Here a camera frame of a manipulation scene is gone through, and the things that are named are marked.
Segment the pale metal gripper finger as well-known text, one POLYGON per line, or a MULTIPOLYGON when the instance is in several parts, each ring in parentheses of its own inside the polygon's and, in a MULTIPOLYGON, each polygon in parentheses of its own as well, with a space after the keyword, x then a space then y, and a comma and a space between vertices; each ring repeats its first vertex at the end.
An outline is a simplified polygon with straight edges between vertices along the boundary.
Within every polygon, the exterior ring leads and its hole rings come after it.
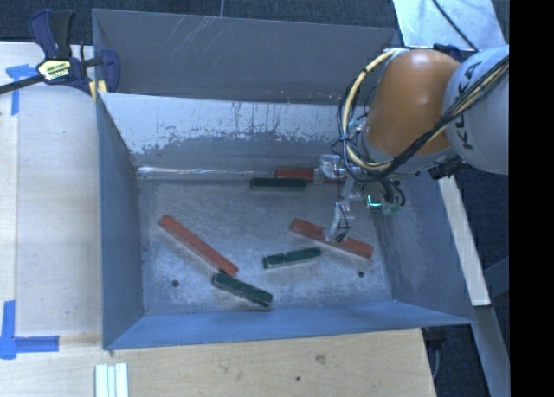
POLYGON ((324 154, 319 157, 318 167, 314 170, 315 183, 341 183, 346 179, 346 169, 338 155, 324 154))
POLYGON ((343 243, 354 222, 352 209, 353 194, 341 194, 335 201, 331 225, 325 229, 325 240, 331 243, 343 243))

